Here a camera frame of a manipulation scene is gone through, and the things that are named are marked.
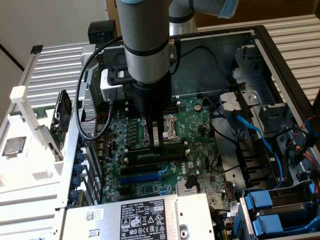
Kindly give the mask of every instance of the green circuit board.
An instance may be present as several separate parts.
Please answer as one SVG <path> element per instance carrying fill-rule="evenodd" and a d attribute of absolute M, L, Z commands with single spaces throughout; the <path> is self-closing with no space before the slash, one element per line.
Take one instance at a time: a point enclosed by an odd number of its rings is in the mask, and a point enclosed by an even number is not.
<path fill-rule="evenodd" d="M 116 142 L 116 151 L 112 152 L 112 157 L 108 157 L 107 151 L 103 152 L 101 166 L 104 174 L 102 183 L 102 203 L 114 203 L 121 200 L 174 194 L 177 192 L 177 183 L 186 181 L 190 175 L 197 175 L 202 193 L 207 194 L 208 202 L 214 208 L 226 209 L 229 207 L 227 197 L 222 198 L 222 191 L 225 189 L 224 173 L 208 172 L 206 170 L 205 159 L 209 158 L 210 163 L 219 153 L 216 139 L 209 137 L 209 108 L 202 107 L 200 112 L 194 109 L 195 104 L 202 105 L 202 99 L 196 97 L 180 98 L 179 111 L 164 118 L 175 118 L 175 131 L 179 140 L 176 142 L 187 145 L 190 150 L 184 160 L 160 163 L 160 169 L 166 171 L 162 174 L 161 181 L 143 182 L 138 184 L 120 185 L 121 168 L 126 168 L 124 163 L 125 146 L 131 149 L 146 147 L 144 143 L 145 130 L 144 119 L 128 119 L 125 112 L 118 111 L 111 124 L 112 134 L 107 137 L 107 141 Z M 132 125 L 136 134 L 133 142 Z M 199 132 L 199 127 L 205 127 L 205 133 Z M 131 195 L 120 195 L 117 191 L 121 187 L 130 187 Z"/>

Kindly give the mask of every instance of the chip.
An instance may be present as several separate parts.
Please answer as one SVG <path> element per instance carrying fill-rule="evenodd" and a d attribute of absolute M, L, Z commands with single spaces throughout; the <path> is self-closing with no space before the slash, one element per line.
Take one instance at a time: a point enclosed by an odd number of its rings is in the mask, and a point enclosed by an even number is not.
<path fill-rule="evenodd" d="M 194 163 L 192 161 L 188 162 L 188 168 L 193 169 L 194 168 Z"/>
<path fill-rule="evenodd" d="M 216 181 L 216 177 L 215 176 L 210 176 L 210 183 L 213 183 Z"/>

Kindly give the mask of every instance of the robotic arm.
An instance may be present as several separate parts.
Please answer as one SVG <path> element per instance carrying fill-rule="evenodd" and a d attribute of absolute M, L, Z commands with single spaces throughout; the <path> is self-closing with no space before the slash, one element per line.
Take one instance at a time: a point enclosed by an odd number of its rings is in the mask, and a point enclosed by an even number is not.
<path fill-rule="evenodd" d="M 238 1 L 117 0 L 127 67 L 136 80 L 132 94 L 146 117 L 151 148 L 164 145 L 163 110 L 172 97 L 169 23 L 185 24 L 194 11 L 230 18 Z"/>

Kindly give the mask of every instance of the blue pcie slot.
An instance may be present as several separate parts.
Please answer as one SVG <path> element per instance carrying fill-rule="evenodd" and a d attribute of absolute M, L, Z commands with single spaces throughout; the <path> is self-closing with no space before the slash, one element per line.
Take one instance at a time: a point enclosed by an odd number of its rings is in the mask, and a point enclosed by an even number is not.
<path fill-rule="evenodd" d="M 165 170 L 161 170 L 159 172 L 147 173 L 139 176 L 123 177 L 120 179 L 120 185 L 138 184 L 145 182 L 160 182 L 162 179 L 162 174 L 166 172 L 167 169 L 168 167 L 166 167 Z"/>

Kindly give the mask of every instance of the mounting hole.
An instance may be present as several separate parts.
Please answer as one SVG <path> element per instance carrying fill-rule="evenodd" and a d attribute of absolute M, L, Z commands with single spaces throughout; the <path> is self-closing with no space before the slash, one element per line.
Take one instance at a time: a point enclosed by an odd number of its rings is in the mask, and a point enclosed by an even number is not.
<path fill-rule="evenodd" d="M 180 225 L 180 238 L 182 240 L 187 240 L 190 237 L 190 229 L 187 225 L 182 224 Z"/>

